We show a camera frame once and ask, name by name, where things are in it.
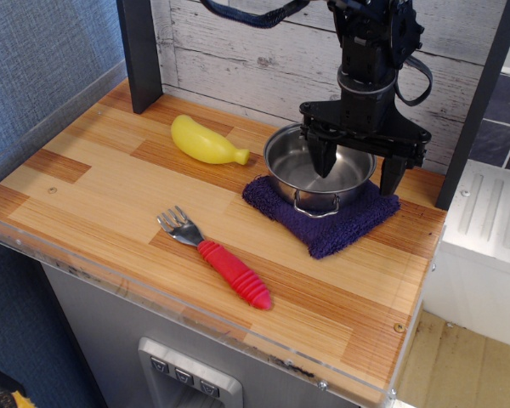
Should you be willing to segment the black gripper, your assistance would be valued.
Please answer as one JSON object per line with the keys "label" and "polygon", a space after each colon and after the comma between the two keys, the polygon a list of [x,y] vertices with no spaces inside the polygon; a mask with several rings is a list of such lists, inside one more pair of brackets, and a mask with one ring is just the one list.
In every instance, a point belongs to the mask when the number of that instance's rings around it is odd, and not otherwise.
{"label": "black gripper", "polygon": [[403,116],[394,90],[373,94],[342,91],[340,100],[303,102],[301,134],[315,172],[326,178],[339,145],[384,157],[380,194],[392,196],[407,168],[421,166],[431,134]]}

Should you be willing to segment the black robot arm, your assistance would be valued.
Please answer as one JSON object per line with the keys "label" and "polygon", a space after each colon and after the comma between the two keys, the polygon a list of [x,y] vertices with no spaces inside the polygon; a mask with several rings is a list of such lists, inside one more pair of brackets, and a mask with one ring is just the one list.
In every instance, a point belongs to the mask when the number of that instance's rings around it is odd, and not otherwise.
{"label": "black robot arm", "polygon": [[330,1],[328,8],[342,50],[341,97],[302,103],[301,134],[321,177],[332,170],[338,146],[382,157],[380,193],[391,196],[405,171],[422,165],[431,139],[395,104],[402,96],[398,76],[404,65],[432,76],[413,57],[424,29],[411,1]]}

